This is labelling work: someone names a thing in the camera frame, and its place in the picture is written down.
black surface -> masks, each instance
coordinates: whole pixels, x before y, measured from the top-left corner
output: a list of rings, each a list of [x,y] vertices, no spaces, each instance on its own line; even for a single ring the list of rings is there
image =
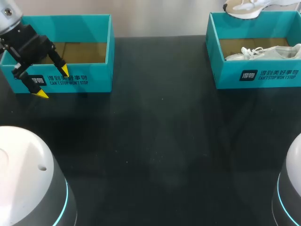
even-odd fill
[[[80,226],[273,225],[301,88],[216,90],[204,36],[116,39],[111,94],[15,95],[0,123],[49,145]]]

logo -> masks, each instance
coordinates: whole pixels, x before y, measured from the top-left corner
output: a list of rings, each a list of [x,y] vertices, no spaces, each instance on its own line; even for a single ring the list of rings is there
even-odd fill
[[[46,81],[43,75],[31,75],[30,76],[34,83],[37,83],[39,86],[46,86]]]
[[[244,70],[241,73],[240,81],[254,81],[258,70]]]

shoe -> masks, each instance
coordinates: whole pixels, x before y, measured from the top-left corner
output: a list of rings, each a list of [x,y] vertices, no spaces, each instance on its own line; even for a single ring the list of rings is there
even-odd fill
[[[263,49],[258,47],[250,50],[242,47],[242,53],[234,54],[225,58],[226,61],[233,60],[285,60],[301,59],[301,44],[294,47],[275,46]]]
[[[268,6],[289,6],[299,2],[301,0],[227,0],[223,9],[236,18],[254,19]]]

white wall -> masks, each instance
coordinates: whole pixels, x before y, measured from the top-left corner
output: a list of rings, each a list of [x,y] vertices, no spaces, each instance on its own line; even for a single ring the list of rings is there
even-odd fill
[[[225,0],[15,0],[25,15],[112,14],[116,36],[205,34]],[[270,7],[268,10],[294,10]]]

white dome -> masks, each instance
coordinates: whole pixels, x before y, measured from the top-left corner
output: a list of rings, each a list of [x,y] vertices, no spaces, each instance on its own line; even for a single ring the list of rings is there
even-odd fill
[[[26,217],[46,194],[54,172],[45,142],[18,127],[0,127],[0,226]]]

